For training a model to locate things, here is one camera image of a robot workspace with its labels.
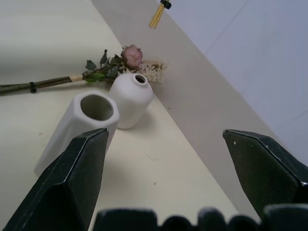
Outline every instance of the white wall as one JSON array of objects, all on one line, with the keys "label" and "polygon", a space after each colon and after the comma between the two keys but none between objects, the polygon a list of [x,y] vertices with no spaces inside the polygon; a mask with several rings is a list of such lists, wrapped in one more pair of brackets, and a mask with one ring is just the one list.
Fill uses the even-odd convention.
[{"label": "white wall", "polygon": [[168,14],[308,165],[308,1],[171,2]]}]

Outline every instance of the black rubber band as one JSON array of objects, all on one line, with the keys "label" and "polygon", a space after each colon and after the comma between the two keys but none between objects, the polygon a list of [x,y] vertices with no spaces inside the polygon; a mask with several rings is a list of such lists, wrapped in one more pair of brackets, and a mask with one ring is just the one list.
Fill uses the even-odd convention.
[{"label": "black rubber band", "polygon": [[165,6],[167,10],[169,10],[172,6],[171,3],[166,0],[160,0],[160,2]]},{"label": "black rubber band", "polygon": [[30,92],[31,93],[36,93],[37,89],[35,88],[34,82],[30,82]]}]

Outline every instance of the white ceramic vase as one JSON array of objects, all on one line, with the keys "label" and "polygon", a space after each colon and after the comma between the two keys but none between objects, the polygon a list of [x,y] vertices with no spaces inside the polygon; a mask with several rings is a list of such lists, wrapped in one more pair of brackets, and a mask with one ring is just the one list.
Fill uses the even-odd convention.
[{"label": "white ceramic vase", "polygon": [[140,74],[123,74],[117,77],[109,91],[115,101],[120,121],[118,128],[132,128],[149,106],[153,91],[145,76]]},{"label": "white ceramic vase", "polygon": [[108,129],[106,151],[116,131],[119,112],[116,103],[99,91],[78,94],[71,101],[60,123],[54,131],[40,157],[35,174],[40,176],[69,145],[71,140],[83,132],[97,128]]}]

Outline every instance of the dried rose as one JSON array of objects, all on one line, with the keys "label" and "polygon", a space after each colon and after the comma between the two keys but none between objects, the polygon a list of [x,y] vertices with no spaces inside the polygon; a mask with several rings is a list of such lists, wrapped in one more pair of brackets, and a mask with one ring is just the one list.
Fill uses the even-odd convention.
[{"label": "dried rose", "polygon": [[130,45],[129,47],[124,48],[123,57],[126,61],[127,66],[133,69],[137,69],[141,64],[143,54],[141,52],[141,49],[139,49],[135,45]]}]

